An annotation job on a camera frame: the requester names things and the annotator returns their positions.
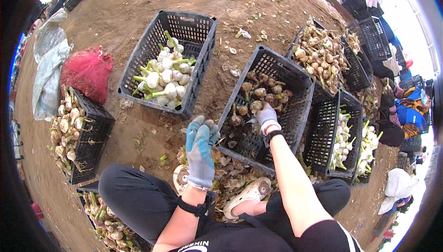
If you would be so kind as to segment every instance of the black pants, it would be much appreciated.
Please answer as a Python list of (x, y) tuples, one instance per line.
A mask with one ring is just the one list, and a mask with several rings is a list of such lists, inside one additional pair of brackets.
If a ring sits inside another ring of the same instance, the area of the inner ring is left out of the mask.
[[(338, 214), (350, 199), (350, 190), (343, 180), (332, 179), (313, 185), (325, 210)], [(98, 189), (104, 202), (142, 238), (155, 244), (177, 207), (177, 194), (169, 183), (131, 167), (114, 164), (103, 170)], [(266, 205), (266, 212), (255, 219), (291, 245), (296, 241), (280, 192), (275, 192)], [(214, 222), (201, 217), (196, 238), (220, 227), (251, 226), (248, 222)]]

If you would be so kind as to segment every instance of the face mask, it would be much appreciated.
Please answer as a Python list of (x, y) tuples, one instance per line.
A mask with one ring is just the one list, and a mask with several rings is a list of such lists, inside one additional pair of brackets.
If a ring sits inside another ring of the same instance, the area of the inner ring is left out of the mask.
[(421, 90), (420, 98), (421, 98), (421, 102), (423, 103), (423, 105), (426, 105), (426, 103), (428, 102), (428, 97), (426, 96), (426, 93), (424, 92), (424, 90)]

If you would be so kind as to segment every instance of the black t-shirt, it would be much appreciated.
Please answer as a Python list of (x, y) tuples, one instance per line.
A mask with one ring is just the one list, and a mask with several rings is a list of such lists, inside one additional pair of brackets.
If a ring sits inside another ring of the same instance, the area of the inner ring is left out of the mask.
[(170, 252), (348, 252), (361, 250), (356, 240), (338, 222), (324, 220), (309, 227), (300, 238), (294, 237), (294, 250), (266, 228), (232, 227), (214, 230), (191, 244)]

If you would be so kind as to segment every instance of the white crocs shoe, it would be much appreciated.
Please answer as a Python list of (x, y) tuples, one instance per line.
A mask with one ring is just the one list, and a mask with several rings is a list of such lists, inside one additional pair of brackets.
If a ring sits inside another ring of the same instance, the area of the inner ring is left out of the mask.
[(174, 181), (175, 189), (179, 195), (183, 195), (188, 186), (189, 169), (187, 165), (180, 165), (175, 168), (172, 180)]
[(250, 183), (239, 195), (229, 200), (223, 207), (224, 216), (228, 219), (237, 219), (238, 216), (232, 214), (232, 209), (246, 200), (261, 201), (271, 191), (271, 180), (266, 177), (260, 177)]

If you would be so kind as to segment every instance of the dirt ground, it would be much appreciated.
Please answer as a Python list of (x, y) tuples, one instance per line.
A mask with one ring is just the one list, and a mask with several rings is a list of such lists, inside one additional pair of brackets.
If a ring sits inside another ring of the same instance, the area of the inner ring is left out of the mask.
[[(225, 56), (229, 57), (230, 66), (236, 65), (242, 70), (258, 44), (255, 36), (261, 30), (265, 30), (268, 35), (268, 40), (261, 44), (284, 54), (289, 41), (299, 30), (296, 26), (302, 26), (309, 15), (331, 30), (341, 31), (349, 23), (325, 0), (82, 1), (60, 23), (68, 36), (68, 43), (75, 45), (73, 51), (102, 45), (114, 60), (114, 68), (108, 79), (105, 108), (115, 117), (116, 124), (103, 153), (96, 179), (105, 167), (112, 163), (122, 163), (136, 168), (142, 165), (147, 172), (172, 183), (172, 172), (178, 165), (176, 154), (185, 143), (185, 135), (180, 133), (180, 129), (187, 127), (189, 120), (136, 103), (132, 109), (122, 110), (116, 91), (130, 54), (152, 17), (161, 9), (202, 12), (219, 18), (215, 49), (220, 51), (220, 56), (212, 56), (194, 110), (194, 115), (204, 114), (215, 121), (220, 118), (237, 81), (229, 71), (222, 69)], [(255, 20), (251, 17), (253, 14), (257, 16), (257, 12), (261, 12), (263, 18)], [(252, 39), (236, 39), (239, 27), (247, 30)], [(32, 51), (34, 41), (35, 37), (32, 36), (21, 62), (14, 113), (15, 119), (21, 124), (26, 183), (33, 200), (40, 205), (45, 215), (44, 224), (64, 249), (74, 252), (102, 251), (103, 245), (88, 231), (88, 219), (79, 201), (72, 195), (76, 186), (67, 185), (49, 156), (46, 148), (50, 144), (47, 131), (49, 123), (36, 122), (33, 118), (32, 82), (37, 67)], [(230, 54), (225, 48), (227, 42), (229, 47), (237, 49), (236, 55)], [(143, 137), (143, 150), (137, 151), (134, 138), (142, 138), (143, 131), (147, 131), (148, 136)], [(353, 188), (350, 203), (337, 216), (337, 220), (357, 238), (365, 251), (375, 251), (381, 241), (369, 244), (373, 227), (378, 221), (377, 211), (383, 200), (387, 171), (395, 166), (397, 151), (396, 148), (379, 146), (369, 185)], [(170, 169), (159, 166), (159, 158), (163, 154), (168, 156)]]

